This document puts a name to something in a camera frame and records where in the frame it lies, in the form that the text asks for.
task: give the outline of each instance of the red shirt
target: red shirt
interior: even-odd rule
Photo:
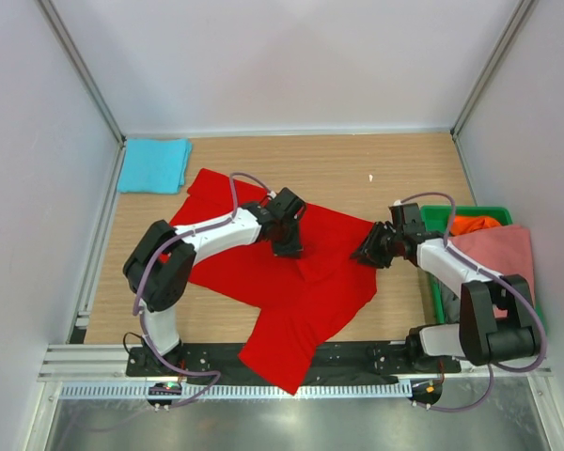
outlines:
[[[240,205],[266,194],[241,181],[236,186]],[[188,194],[171,225],[198,223],[232,209],[228,178],[222,174],[202,169]],[[316,347],[376,294],[376,270],[350,259],[372,223],[307,204],[299,227],[304,247],[299,259],[275,257],[271,244],[262,241],[207,258],[190,276],[197,285],[261,309],[239,357],[291,394],[301,385]]]

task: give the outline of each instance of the wooden table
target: wooden table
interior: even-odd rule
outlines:
[[[447,133],[201,138],[177,195],[122,194],[86,334],[86,343],[120,343],[139,333],[123,263],[151,223],[169,220],[198,170],[243,171],[273,189],[290,187],[305,201],[370,221],[390,219],[387,206],[423,191],[452,194],[472,205],[458,153]],[[420,203],[443,203],[427,198]],[[334,340],[402,339],[410,327],[434,322],[425,274],[402,260],[378,271],[378,293]],[[187,342],[244,342],[257,308],[189,285],[178,303]]]

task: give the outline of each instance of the metal floor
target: metal floor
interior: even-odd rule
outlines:
[[[478,399],[485,378],[450,379],[439,405]],[[46,449],[54,451],[192,450],[549,450],[526,378],[498,378],[482,406],[466,413],[426,412],[406,399],[205,401],[172,412],[146,412],[138,400],[60,400]]]

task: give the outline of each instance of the black mounting plate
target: black mounting plate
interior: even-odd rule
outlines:
[[[184,367],[191,371],[222,372],[222,385],[271,385],[246,367],[238,358],[243,343],[186,343],[180,356]],[[145,347],[130,348],[126,368],[129,377],[174,376],[162,366],[156,366]],[[303,385],[380,385],[396,383],[397,376],[414,373],[438,373],[440,362],[446,373],[459,373],[459,362],[450,357],[428,358],[411,363],[402,343],[390,341],[328,342],[318,346]],[[189,383],[205,384],[207,378],[191,378]]]

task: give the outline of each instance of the folded blue towel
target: folded blue towel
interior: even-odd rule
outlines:
[[[129,139],[117,189],[121,193],[178,193],[191,150],[186,139]]]
[[[184,167],[181,170],[181,174],[180,174],[180,187],[184,186],[184,183],[186,183],[186,180],[184,179],[184,175],[186,174],[186,166],[188,165],[188,159],[190,158],[190,152],[192,152],[192,143],[190,141],[188,141],[187,139],[186,141],[186,153],[184,155]]]

